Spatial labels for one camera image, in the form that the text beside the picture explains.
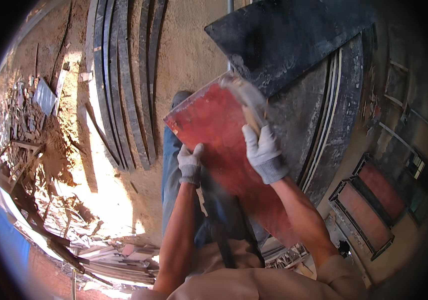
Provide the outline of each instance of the person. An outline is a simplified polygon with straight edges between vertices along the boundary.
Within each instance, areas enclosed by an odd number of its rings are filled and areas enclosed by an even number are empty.
[[[190,93],[179,92],[175,107]],[[292,229],[312,255],[317,280],[288,269],[263,268],[256,243],[242,224],[235,197],[228,195],[202,168],[204,145],[193,152],[164,129],[163,145],[163,241],[159,273],[152,290],[139,289],[132,299],[366,299],[358,271],[343,260],[332,244],[321,216],[287,174],[275,137],[269,128],[259,138],[249,125],[242,128],[247,159],[281,199]],[[208,216],[202,213],[196,189],[202,187]],[[217,224],[222,231],[213,230]],[[227,237],[224,255],[216,236]],[[234,259],[234,266],[226,256]]]

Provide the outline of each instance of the forearm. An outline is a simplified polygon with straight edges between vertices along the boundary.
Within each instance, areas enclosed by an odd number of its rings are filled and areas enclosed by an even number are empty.
[[[166,294],[181,285],[190,272],[194,253],[194,194],[196,187],[181,183],[159,253],[154,289]]]
[[[271,186],[283,203],[293,231],[311,252],[315,265],[319,267],[329,257],[338,254],[322,217],[292,179],[285,177]]]

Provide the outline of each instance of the dirt ground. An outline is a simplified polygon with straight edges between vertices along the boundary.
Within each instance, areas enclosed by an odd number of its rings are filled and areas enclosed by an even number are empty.
[[[226,14],[226,2],[167,2],[154,103],[157,161],[150,171],[144,171],[134,141],[130,140],[137,166],[132,173],[113,169],[105,155],[102,140],[96,131],[88,127],[84,105],[90,99],[89,87],[87,82],[78,82],[78,75],[86,72],[85,39],[89,5],[89,0],[72,1],[71,18],[63,45],[61,41],[70,2],[66,1],[50,11],[17,47],[8,68],[0,75],[0,87],[12,85],[18,78],[27,81],[30,75],[35,75],[37,47],[36,72],[50,84],[53,91],[63,63],[70,62],[58,116],[46,120],[40,141],[37,141],[47,145],[41,158],[44,171],[57,179],[61,189],[58,192],[67,196],[77,195],[84,206],[103,221],[99,235],[159,247],[162,241],[162,118],[168,113],[171,99],[177,91],[194,92],[226,71],[226,58],[203,30]],[[235,8],[241,6],[242,1],[235,2]],[[141,107],[137,59],[140,9],[140,1],[130,1],[130,62],[138,109]]]

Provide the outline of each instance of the white work glove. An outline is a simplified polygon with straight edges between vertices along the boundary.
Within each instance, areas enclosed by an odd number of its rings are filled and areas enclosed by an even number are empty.
[[[265,184],[281,180],[289,168],[283,163],[282,151],[277,147],[276,139],[269,125],[260,129],[260,136],[248,125],[242,126],[246,139],[247,159]]]
[[[179,162],[179,169],[181,170],[182,177],[179,179],[180,183],[192,183],[196,188],[200,186],[200,157],[204,152],[204,144],[199,143],[194,148],[191,154],[186,145],[182,145],[177,160]]]

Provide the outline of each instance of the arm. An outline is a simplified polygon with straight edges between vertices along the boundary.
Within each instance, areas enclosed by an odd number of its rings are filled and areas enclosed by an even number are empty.
[[[159,252],[159,274],[154,290],[170,295],[184,283],[194,253],[194,193],[196,186],[181,183],[174,210]]]
[[[311,252],[319,267],[332,255],[339,254],[331,242],[321,216],[299,187],[287,177],[289,170],[280,160],[281,151],[269,126],[260,131],[260,136],[249,125],[242,127],[246,139],[247,159],[259,173],[265,184],[276,191],[287,212],[293,230]]]
[[[159,274],[154,291],[170,295],[189,275],[194,254],[194,195],[200,183],[200,157],[204,145],[198,144],[191,154],[182,145],[177,160],[182,177],[169,223],[159,252]]]

